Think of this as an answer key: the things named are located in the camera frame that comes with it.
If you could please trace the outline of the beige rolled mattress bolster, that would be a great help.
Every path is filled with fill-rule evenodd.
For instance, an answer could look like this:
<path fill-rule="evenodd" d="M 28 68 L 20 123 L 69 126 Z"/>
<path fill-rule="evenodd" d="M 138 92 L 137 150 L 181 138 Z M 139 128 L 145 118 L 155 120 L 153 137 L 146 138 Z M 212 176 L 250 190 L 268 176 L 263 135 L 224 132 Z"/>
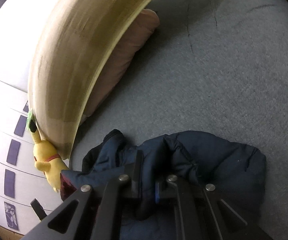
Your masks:
<path fill-rule="evenodd" d="M 121 36 L 151 0 L 58 0 L 37 44 L 28 105 L 41 137 L 71 155 L 90 93 Z"/>

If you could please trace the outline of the pink pillow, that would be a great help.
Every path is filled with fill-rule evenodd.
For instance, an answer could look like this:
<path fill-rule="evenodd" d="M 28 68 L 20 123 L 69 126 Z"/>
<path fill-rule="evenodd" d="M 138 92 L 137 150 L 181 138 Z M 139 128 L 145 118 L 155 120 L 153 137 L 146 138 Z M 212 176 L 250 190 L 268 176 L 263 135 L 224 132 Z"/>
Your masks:
<path fill-rule="evenodd" d="M 129 67 L 135 53 L 160 25 L 156 12 L 143 9 L 120 38 L 104 65 L 88 98 L 80 123 L 90 117 L 113 91 Z"/>

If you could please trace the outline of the yellow Pikachu plush toy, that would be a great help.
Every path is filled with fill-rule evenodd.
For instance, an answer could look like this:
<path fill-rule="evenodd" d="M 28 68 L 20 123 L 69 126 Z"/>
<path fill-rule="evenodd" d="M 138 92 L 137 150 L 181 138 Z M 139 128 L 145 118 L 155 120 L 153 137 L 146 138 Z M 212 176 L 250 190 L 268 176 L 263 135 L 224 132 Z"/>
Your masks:
<path fill-rule="evenodd" d="M 34 142 L 34 166 L 45 175 L 51 188 L 55 192 L 59 192 L 61 171 L 68 170 L 68 166 L 57 153 L 56 148 L 48 140 L 41 139 L 39 130 L 33 119 L 29 121 L 28 128 Z"/>

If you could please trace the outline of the navy blue quilted jacket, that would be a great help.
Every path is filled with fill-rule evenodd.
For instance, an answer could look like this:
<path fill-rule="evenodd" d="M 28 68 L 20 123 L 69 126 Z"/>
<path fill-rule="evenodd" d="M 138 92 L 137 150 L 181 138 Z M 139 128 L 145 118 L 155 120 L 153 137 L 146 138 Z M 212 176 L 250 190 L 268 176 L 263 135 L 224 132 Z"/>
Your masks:
<path fill-rule="evenodd" d="M 213 184 L 234 204 L 253 215 L 265 195 L 266 157 L 259 149 L 213 134 L 184 131 L 132 145 L 117 129 L 84 157 L 81 171 L 64 170 L 60 196 L 66 200 L 81 186 L 105 185 L 143 154 L 141 194 L 146 218 L 125 218 L 121 239 L 175 239 L 174 213 L 155 203 L 156 183 L 175 174 L 194 186 Z"/>

